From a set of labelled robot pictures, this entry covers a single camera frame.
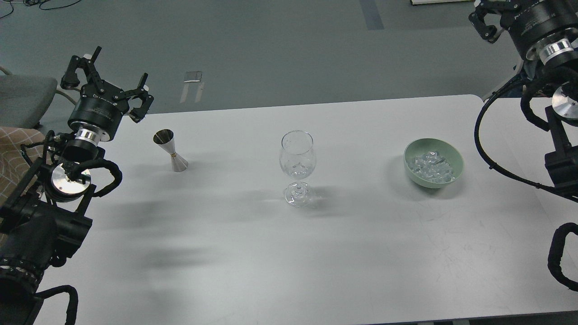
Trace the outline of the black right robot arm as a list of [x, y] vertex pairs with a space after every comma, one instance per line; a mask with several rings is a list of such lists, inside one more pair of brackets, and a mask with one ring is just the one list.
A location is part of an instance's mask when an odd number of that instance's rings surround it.
[[[481, 39], [494, 43], [507, 32], [521, 60], [514, 76], [485, 99], [475, 121], [475, 148], [501, 175], [576, 202], [577, 146], [565, 125], [577, 126], [577, 9], [569, 0], [476, 0], [474, 6], [468, 19]], [[551, 186], [508, 171], [483, 149], [483, 117], [511, 90], [522, 91], [520, 109], [526, 120], [551, 135], [555, 149], [545, 155]]]

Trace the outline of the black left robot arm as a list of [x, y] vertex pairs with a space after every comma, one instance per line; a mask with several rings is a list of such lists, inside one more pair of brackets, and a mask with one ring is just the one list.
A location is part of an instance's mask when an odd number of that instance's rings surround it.
[[93, 221], [89, 203], [117, 188], [118, 165], [106, 160], [101, 142], [114, 139], [123, 117], [142, 121], [154, 97], [143, 74], [134, 90], [101, 78], [95, 62], [101, 51], [73, 56], [61, 87], [80, 98], [68, 119], [71, 132], [49, 131], [45, 139], [23, 144], [29, 164], [16, 189], [1, 206], [1, 323], [32, 325], [45, 300], [68, 294], [66, 325], [76, 323], [79, 296], [71, 285], [39, 291], [49, 267], [62, 267], [81, 247]]

